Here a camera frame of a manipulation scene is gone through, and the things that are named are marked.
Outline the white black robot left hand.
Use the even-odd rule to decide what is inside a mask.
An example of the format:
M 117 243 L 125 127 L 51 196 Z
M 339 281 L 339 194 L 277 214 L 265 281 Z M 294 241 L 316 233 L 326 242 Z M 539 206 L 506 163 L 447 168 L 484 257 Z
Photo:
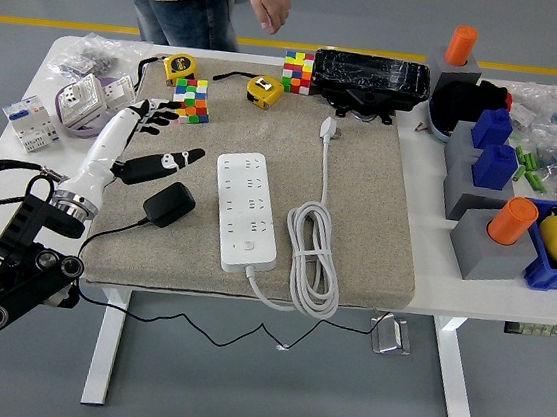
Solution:
M 119 160 L 135 133 L 159 133 L 151 124 L 165 125 L 175 120 L 180 106 L 178 102 L 151 98 L 119 110 L 94 141 L 78 173 L 59 184 L 53 199 L 81 200 L 91 203 L 97 210 L 102 205 L 104 187 L 116 177 L 130 185 L 158 180 L 204 158 L 203 149 L 193 148 L 177 153 L 148 155 L 123 163 Z

